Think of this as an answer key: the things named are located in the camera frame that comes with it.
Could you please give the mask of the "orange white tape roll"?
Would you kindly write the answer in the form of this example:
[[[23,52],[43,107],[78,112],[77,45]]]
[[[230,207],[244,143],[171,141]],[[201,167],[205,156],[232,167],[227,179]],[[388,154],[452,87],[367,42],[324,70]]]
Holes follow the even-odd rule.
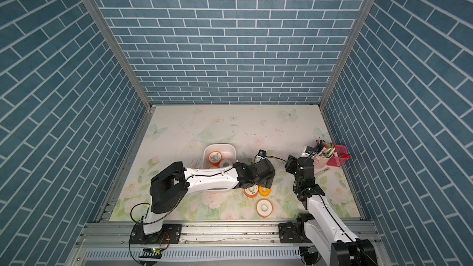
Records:
[[[252,187],[249,187],[247,189],[244,189],[244,194],[248,197],[248,198],[255,198],[258,196],[259,194],[259,187],[257,185],[254,185]]]

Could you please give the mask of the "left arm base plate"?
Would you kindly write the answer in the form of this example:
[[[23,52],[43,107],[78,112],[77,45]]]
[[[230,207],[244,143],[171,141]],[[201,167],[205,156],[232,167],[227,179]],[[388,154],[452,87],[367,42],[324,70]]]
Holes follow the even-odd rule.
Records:
[[[142,224],[135,224],[129,237],[130,245],[177,245],[182,233],[181,224],[164,224],[157,233],[146,234]]]

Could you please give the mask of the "white storage box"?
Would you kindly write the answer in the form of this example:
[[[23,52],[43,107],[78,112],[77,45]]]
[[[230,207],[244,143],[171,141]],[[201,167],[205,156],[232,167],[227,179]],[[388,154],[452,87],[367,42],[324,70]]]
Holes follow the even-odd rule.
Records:
[[[230,144],[212,144],[207,146],[203,153],[204,169],[230,167],[236,161],[236,149]]]

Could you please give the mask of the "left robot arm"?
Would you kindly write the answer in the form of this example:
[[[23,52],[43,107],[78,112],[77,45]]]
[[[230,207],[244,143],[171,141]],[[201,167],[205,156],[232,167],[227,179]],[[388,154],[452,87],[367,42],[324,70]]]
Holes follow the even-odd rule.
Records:
[[[175,162],[150,181],[151,203],[142,221],[144,234],[161,232],[165,217],[187,193],[247,189],[254,185],[271,188],[274,176],[275,168],[265,158],[250,165],[235,162],[218,169],[191,169],[181,161]]]

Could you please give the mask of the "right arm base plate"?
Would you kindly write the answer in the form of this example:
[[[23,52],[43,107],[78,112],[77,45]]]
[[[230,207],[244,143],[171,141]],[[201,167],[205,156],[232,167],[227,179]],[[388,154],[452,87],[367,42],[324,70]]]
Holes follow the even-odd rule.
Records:
[[[278,236],[281,244],[309,242],[294,222],[279,223]]]

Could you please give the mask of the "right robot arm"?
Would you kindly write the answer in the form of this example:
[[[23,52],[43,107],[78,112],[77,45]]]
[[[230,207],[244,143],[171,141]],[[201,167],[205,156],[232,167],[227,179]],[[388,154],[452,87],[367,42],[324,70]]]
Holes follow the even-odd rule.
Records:
[[[294,176],[293,192],[307,210],[296,219],[298,237],[312,242],[328,266],[378,265],[371,241],[362,240],[345,225],[315,183],[313,159],[290,155],[285,171]]]

